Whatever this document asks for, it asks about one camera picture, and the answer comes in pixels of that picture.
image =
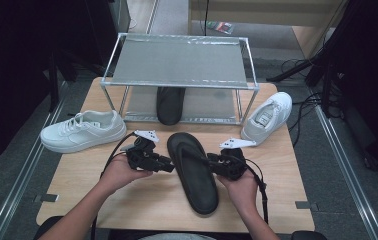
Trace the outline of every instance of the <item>person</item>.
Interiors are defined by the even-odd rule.
[[[146,170],[131,169],[125,155],[115,156],[97,184],[39,239],[84,239],[98,211],[110,195],[130,182],[152,174],[153,172]],[[279,239],[257,211],[258,186],[250,171],[245,171],[237,181],[230,181],[222,176],[217,176],[217,179],[228,190],[229,197],[252,239]]]

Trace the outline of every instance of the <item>white sneaker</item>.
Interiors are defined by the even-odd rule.
[[[64,122],[48,126],[40,133],[42,144],[59,153],[72,153],[83,149],[118,141],[126,135],[126,125],[116,111],[78,113]]]
[[[241,131],[242,139],[255,141],[256,146],[260,145],[288,120],[291,110],[291,96],[285,92],[273,94],[248,118]]]

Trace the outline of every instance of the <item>wooden table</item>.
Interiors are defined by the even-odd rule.
[[[306,58],[322,47],[324,36],[335,27],[347,0],[210,0],[208,21],[293,26]],[[189,34],[192,20],[205,20],[206,0],[189,0]]]
[[[93,81],[85,110],[111,110],[99,85]],[[121,102],[124,87],[110,87],[113,101]],[[269,83],[260,84],[253,111],[276,92]],[[241,93],[242,100],[251,96]],[[240,138],[241,126],[211,124],[177,124],[165,126],[153,122],[127,122],[128,133],[134,130],[155,130],[160,142],[155,152],[168,156],[167,139],[175,132],[189,132],[206,152],[219,153],[220,143],[230,137]],[[123,146],[133,143],[128,139]],[[48,193],[58,194],[57,202],[44,202],[37,216],[42,224],[51,216],[64,215],[95,185],[107,158],[117,142],[95,146],[81,152],[64,154],[53,177]],[[296,201],[307,201],[287,126],[275,131],[258,147],[243,148],[246,158],[262,169],[269,197],[269,223],[277,233],[314,230],[310,209],[297,209]],[[173,231],[247,232],[224,186],[217,181],[220,202],[210,216],[197,215],[190,207],[177,172],[158,172],[118,190],[103,205],[97,226],[110,229],[145,229]],[[262,214],[261,194],[257,207]]]

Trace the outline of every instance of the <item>hand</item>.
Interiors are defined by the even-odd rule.
[[[98,182],[110,194],[126,186],[136,179],[151,176],[153,172],[146,170],[133,170],[130,168],[125,155],[115,156],[105,169],[104,174]]]
[[[258,185],[249,170],[246,170],[237,181],[228,180],[223,176],[217,176],[217,179],[227,188],[230,200],[240,214],[257,211]]]

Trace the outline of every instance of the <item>black flip-flop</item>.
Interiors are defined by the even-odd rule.
[[[217,186],[205,164],[205,151],[189,133],[175,133],[167,141],[168,153],[176,167],[189,204],[199,214],[210,214],[218,206]]]
[[[164,125],[174,125],[180,121],[183,112],[185,88],[158,87],[157,117]]]

